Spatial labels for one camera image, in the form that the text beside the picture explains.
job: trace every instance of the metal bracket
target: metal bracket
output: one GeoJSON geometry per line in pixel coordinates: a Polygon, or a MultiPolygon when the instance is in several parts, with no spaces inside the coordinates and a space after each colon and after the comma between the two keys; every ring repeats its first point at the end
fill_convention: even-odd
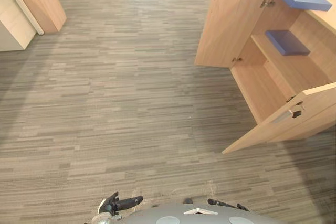
{"type": "Polygon", "coordinates": [[[265,6],[272,7],[274,5],[275,5],[275,1],[274,0],[271,0],[269,2],[267,0],[263,0],[262,3],[261,3],[261,5],[260,5],[260,8],[263,8],[265,6]]]}
{"type": "Polygon", "coordinates": [[[243,59],[242,58],[233,58],[232,60],[231,60],[231,62],[234,62],[234,61],[242,61],[243,59]]]}

